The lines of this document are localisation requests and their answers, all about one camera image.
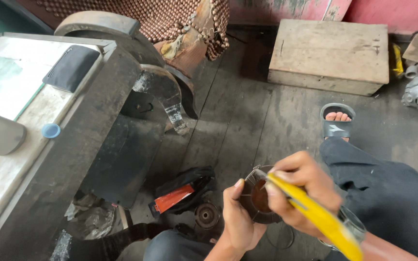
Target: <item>person's right hand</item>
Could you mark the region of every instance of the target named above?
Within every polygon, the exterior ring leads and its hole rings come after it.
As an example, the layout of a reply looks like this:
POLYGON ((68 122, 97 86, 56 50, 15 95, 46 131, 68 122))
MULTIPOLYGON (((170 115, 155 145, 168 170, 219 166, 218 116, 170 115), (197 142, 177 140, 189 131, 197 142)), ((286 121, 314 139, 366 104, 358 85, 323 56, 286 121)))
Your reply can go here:
MULTIPOLYGON (((341 197, 334 191, 332 179, 306 151, 296 152, 282 159, 270 172, 292 185, 304 186, 309 197, 332 214, 338 214, 341 197)), ((285 223, 301 232, 328 241, 314 224, 288 202, 285 194, 277 186, 267 183, 266 190, 270 209, 280 215, 285 223)))

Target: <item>black slide sandal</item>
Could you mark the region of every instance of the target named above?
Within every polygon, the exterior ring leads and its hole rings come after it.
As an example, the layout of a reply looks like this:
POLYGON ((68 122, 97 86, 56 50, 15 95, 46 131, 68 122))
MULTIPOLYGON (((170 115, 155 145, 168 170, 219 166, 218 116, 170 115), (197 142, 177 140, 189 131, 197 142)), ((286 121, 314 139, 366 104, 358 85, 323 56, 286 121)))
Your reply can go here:
POLYGON ((329 103, 322 107, 321 122, 322 131, 325 137, 346 137, 351 136, 352 123, 356 118, 356 112, 348 105, 341 103, 329 103), (325 116, 330 112, 343 112, 351 118, 350 121, 330 121, 325 116))

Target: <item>foot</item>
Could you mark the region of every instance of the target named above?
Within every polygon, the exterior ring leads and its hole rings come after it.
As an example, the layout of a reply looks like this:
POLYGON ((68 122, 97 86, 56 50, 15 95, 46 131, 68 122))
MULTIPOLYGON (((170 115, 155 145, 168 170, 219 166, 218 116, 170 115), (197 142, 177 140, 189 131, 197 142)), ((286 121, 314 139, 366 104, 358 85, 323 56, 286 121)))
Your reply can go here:
MULTIPOLYGON (((350 121, 351 118, 348 117, 346 113, 343 112, 330 112, 325 116, 325 119, 328 121, 350 121)), ((349 141, 349 138, 341 137, 345 141, 349 141)))

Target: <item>yellow object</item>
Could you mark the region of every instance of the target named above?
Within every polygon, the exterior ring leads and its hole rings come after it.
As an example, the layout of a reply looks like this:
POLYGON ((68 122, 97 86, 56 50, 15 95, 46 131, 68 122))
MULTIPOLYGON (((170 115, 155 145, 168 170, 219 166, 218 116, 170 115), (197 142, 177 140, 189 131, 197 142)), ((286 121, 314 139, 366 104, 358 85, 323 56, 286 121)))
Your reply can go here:
POLYGON ((289 197, 290 203, 310 220, 350 261, 362 261, 363 255, 359 243, 345 225, 332 213, 297 186, 275 176, 267 174, 267 180, 275 184, 289 197))
POLYGON ((404 72, 403 62, 401 60, 401 48, 397 44, 393 43, 393 50, 396 60, 396 68, 393 68, 393 72, 396 74, 396 76, 399 76, 404 72))

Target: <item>wooden floor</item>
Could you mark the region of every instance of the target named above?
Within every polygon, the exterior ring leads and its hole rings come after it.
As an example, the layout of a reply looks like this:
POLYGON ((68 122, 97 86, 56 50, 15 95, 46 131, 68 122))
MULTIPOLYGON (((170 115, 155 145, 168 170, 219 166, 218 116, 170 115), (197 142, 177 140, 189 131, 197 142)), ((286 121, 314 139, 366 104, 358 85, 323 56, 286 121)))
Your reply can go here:
MULTIPOLYGON (((348 104, 356 111, 352 144, 375 157, 404 162, 418 170, 418 110, 400 102, 406 82, 384 86, 373 97, 271 85, 265 79, 275 35, 229 33, 236 37, 230 36, 230 48, 208 63, 195 82, 200 119, 187 119, 191 131, 186 136, 165 135, 131 211, 134 223, 154 222, 147 206, 153 201, 152 188, 191 167, 214 167, 218 190, 209 200, 222 207, 224 188, 246 177, 253 166, 273 164, 301 150, 320 162, 319 111, 331 102, 348 104)), ((193 227, 194 214, 163 215, 160 222, 193 227)), ((316 239, 298 231, 294 231, 293 245, 281 249, 281 243, 289 240, 285 238, 288 228, 283 223, 271 226, 258 246, 245 255, 246 260, 309 261, 323 259, 328 253, 316 239)), ((129 251, 137 260, 142 259, 147 242, 131 245, 129 251)))

